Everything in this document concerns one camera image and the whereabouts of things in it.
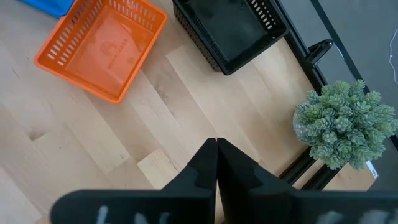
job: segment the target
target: white label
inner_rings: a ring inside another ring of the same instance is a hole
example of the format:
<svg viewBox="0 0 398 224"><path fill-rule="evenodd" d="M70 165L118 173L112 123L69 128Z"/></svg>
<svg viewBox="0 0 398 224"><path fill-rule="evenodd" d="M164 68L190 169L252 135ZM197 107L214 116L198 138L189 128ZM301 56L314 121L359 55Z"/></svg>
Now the white label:
<svg viewBox="0 0 398 224"><path fill-rule="evenodd" d="M376 179L379 177L379 174L377 173L376 169L374 168L373 164L371 161L367 161L366 165L368 166L369 170L371 171L373 177Z"/></svg>

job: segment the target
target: white cable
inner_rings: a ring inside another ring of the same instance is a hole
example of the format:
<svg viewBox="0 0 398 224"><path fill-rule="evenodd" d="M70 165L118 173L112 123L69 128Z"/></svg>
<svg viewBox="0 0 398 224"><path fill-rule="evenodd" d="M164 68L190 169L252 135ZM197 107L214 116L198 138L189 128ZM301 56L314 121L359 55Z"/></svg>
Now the white cable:
<svg viewBox="0 0 398 224"><path fill-rule="evenodd" d="M394 41L394 39L395 39L395 37L397 35L397 32L398 32L398 29L396 29L396 31L394 32L394 36L392 37L392 40L390 41L390 57L389 57L389 63L391 65L391 67L392 67L392 71L394 71L394 82L396 84L398 84L397 76L396 76L396 68L394 68L394 66L392 65L391 59L393 58L393 56L392 56L392 42Z"/></svg>

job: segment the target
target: wooden floor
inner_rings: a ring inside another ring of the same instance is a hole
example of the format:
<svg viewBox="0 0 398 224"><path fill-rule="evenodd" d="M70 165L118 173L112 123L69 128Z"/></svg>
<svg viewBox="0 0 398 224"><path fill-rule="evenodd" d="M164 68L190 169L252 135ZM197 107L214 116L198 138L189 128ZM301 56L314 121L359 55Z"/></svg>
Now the wooden floor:
<svg viewBox="0 0 398 224"><path fill-rule="evenodd" d="M284 39L231 76L212 71L172 14L118 105L32 59L56 20L0 1L0 223L48 223L77 189L160 189L210 137L224 137L279 175L306 147L292 130L312 88ZM366 190L345 167L327 189ZM222 219L218 205L218 220Z"/></svg>

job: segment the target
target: logo on basket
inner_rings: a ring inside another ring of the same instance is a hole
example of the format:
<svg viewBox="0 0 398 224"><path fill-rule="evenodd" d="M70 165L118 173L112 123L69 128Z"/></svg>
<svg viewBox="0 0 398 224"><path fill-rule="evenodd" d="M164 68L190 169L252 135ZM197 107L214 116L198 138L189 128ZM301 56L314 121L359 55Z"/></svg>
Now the logo on basket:
<svg viewBox="0 0 398 224"><path fill-rule="evenodd" d="M112 56L115 53L117 48L118 48L117 44L107 41L107 42L103 43L99 49L105 55Z"/></svg>

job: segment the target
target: black basket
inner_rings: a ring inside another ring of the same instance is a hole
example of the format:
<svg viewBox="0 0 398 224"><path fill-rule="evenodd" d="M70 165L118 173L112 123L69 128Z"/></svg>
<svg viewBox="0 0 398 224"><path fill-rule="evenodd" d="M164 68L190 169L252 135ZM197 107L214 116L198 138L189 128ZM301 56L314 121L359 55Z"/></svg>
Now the black basket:
<svg viewBox="0 0 398 224"><path fill-rule="evenodd" d="M288 33L274 0L173 0L173 5L211 67L225 75Z"/></svg>

